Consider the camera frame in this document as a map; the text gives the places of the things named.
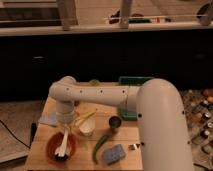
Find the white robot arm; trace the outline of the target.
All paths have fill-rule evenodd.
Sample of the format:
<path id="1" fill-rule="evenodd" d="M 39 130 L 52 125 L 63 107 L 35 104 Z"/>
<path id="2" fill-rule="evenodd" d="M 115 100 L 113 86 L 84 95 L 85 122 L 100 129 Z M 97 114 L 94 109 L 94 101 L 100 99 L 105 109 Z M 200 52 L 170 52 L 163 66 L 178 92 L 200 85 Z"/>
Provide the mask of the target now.
<path id="1" fill-rule="evenodd" d="M 90 87 L 66 76 L 50 86 L 49 96 L 56 100 L 60 112 L 71 101 L 84 101 L 136 113 L 144 171 L 194 171 L 183 102 L 169 81 Z"/>

